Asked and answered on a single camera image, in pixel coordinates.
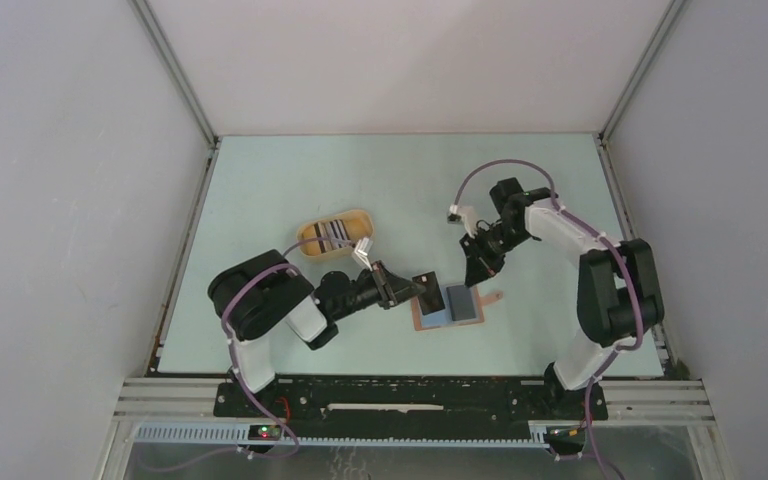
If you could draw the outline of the brown leather card holder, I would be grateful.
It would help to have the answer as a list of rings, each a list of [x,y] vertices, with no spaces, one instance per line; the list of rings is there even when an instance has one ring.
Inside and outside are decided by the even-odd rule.
[[[411,314],[414,330],[431,331],[449,327],[477,325],[485,322],[485,308],[504,298],[501,290],[482,295],[477,287],[467,289],[464,285],[440,286],[439,297],[443,309],[424,313],[421,298],[411,300]]]

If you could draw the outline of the yellow oval card tray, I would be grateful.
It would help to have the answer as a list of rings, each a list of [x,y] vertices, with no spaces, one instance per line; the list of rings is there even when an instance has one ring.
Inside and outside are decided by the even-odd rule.
[[[296,238],[305,259],[322,263],[349,255],[356,242],[364,237],[373,238],[374,234],[370,214],[352,209],[303,224]]]

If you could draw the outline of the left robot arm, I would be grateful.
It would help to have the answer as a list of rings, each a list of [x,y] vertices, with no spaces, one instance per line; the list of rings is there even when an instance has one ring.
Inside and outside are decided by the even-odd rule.
[[[275,406],[270,343],[275,327],[288,325],[309,349],[317,350],[339,333],[338,321],[371,306],[399,306],[425,291],[424,285],[392,273],[381,261],[355,279],[330,271],[315,286],[275,249],[219,273],[207,296],[226,334],[231,372],[241,385],[238,404],[257,417]]]

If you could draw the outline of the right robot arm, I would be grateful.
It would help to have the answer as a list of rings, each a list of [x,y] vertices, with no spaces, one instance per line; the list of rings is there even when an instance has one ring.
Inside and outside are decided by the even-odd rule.
[[[549,367],[551,382],[541,392],[545,411],[566,418],[582,403],[580,390],[597,381],[616,354],[637,347],[660,323],[664,305],[651,246],[642,239],[617,240],[592,228],[561,204],[548,187],[522,189],[514,178],[498,182],[490,197],[499,215],[486,223],[473,208],[453,203],[447,219],[460,223],[465,284],[495,277],[508,252],[527,240],[555,247],[578,270],[579,329]]]

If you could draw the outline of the cards in tray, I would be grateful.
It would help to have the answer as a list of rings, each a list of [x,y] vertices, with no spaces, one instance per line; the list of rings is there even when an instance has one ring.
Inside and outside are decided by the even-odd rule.
[[[342,219],[317,222],[314,233],[322,253],[353,246],[348,227]]]

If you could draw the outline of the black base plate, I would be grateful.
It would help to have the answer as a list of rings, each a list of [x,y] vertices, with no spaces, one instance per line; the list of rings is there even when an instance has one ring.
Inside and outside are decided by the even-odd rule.
[[[531,427],[608,417],[600,386],[565,391],[530,376],[279,375],[253,400],[216,390],[218,418],[285,419],[299,439],[529,440]]]

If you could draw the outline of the aluminium frame rail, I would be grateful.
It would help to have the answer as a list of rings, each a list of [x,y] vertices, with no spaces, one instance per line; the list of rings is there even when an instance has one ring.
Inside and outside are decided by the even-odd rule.
[[[211,418],[217,378],[129,378],[115,408],[118,416]],[[715,415],[699,380],[600,382],[608,422],[616,425],[712,426]]]

